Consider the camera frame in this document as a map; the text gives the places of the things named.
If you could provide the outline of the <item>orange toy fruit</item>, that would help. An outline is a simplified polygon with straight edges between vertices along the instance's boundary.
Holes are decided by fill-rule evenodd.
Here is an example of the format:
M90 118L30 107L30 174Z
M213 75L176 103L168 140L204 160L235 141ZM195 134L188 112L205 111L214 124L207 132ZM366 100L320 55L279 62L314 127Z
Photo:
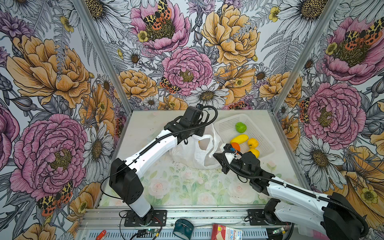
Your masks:
M231 143L231 145L232 145L232 147L233 147L236 151L238 151L238 152L241 151L241 147L240 147L240 145L239 145L238 143Z

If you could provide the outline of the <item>white plastic bag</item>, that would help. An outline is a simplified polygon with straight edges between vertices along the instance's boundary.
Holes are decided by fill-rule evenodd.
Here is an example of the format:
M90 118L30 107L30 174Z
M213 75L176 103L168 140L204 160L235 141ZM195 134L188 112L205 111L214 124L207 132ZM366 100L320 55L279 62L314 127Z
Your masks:
M193 135L188 138L188 143L180 143L170 150L170 155L175 162L182 163L190 168L210 170L220 167L214 158L215 153L220 153L223 141L214 125L205 128L200 137Z

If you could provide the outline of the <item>yellow toy banana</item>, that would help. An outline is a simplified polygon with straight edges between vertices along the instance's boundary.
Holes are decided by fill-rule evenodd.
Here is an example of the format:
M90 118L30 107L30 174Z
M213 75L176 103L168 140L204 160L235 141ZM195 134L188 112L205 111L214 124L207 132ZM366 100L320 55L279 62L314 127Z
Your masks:
M231 143L231 144L236 143L236 144L241 145L241 144L247 142L248 139L249 139L249 137L248 137L247 135L242 134L242 135L239 135L239 136L233 138L233 139L230 141L230 143Z

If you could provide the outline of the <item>yellow toy pepper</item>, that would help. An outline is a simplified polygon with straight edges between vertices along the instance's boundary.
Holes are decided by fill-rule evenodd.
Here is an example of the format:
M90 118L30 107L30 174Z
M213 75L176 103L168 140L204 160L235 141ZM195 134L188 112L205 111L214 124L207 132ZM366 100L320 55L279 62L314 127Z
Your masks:
M258 140L254 139L254 138L251 138L248 140L248 147L250 149L256 149L258 146L259 146Z

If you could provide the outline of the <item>green toy fruit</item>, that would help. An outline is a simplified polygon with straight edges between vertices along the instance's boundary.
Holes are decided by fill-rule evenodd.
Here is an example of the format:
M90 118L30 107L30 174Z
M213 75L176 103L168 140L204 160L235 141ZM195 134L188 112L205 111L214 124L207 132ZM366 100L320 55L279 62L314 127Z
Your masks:
M238 122L236 123L235 128L238 133L244 133L247 130L247 125L242 122Z

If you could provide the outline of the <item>yellow toy fruit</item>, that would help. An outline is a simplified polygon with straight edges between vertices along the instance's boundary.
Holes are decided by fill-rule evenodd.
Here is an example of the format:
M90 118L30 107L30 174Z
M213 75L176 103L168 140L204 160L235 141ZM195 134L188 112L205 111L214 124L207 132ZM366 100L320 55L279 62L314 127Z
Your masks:
M259 156L260 156L260 152L259 152L259 150L255 149L255 148L251 148L251 149L250 149L250 152L251 152L256 158L259 158Z

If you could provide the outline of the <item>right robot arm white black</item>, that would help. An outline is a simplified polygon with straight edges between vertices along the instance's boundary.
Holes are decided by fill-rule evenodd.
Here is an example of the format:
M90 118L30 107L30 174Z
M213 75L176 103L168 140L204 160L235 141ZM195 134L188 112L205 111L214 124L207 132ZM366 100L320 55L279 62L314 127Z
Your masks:
M369 233L369 226L341 194L326 195L292 185L263 170L252 153L225 150L214 158L222 172L232 171L249 181L258 193L270 197L262 218L270 225L287 222L326 235L330 240L359 240Z

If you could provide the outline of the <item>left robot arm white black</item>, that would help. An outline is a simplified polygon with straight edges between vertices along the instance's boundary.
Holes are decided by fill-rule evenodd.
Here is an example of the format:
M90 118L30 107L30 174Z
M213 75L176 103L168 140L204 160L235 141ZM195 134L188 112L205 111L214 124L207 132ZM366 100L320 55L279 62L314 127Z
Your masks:
M143 174L166 152L193 135L202 136L208 120L202 121L204 106L188 107L182 116L168 122L164 129L136 154L121 160L115 159L111 166L109 186L126 203L143 225L153 217L153 207L146 200L141 182Z

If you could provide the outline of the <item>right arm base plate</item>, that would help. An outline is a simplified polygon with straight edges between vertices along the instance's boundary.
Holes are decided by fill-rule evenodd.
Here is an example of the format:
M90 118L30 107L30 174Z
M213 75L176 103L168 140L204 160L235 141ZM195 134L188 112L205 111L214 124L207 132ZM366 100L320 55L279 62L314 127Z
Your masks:
M263 209L248 209L247 215L244 218L246 223L249 223L250 226L268 226L269 223L264 215Z

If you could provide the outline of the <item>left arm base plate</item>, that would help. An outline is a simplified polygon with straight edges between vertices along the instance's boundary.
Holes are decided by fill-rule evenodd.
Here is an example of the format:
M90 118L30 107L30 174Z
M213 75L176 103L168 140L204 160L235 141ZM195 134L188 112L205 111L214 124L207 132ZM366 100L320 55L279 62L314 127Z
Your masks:
M128 211L125 217L125 227L165 227L166 210L150 210L144 217L139 217L134 211Z

